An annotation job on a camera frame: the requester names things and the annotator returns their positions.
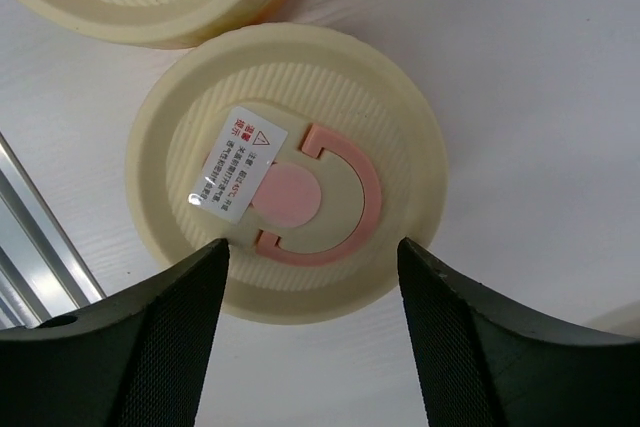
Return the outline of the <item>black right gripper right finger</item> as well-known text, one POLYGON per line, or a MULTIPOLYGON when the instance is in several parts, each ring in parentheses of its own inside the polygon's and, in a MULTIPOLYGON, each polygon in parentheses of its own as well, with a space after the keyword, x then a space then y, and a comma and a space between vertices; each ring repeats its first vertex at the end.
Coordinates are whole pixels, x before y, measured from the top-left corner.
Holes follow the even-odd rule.
POLYGON ((526 307, 408 238, 397 270, 429 425, 638 425, 638 340, 526 307))

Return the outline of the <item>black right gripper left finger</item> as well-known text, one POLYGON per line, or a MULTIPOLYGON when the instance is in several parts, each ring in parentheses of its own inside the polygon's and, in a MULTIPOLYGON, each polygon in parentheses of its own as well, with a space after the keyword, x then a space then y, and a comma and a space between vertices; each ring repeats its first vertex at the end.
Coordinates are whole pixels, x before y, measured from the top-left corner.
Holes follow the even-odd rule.
POLYGON ((215 240, 90 306, 2 331, 2 425, 194 425, 229 260, 215 240))

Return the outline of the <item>cream lid pink handle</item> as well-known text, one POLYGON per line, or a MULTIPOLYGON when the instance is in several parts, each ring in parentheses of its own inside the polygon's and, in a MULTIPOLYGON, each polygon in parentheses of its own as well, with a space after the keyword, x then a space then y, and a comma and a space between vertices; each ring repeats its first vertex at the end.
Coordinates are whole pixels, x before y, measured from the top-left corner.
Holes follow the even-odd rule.
POLYGON ((280 325, 392 290, 397 245, 432 241, 447 178, 436 117, 407 74, 350 35, 291 23, 179 60, 142 104, 126 157, 151 255, 167 267, 226 240, 224 309, 280 325))

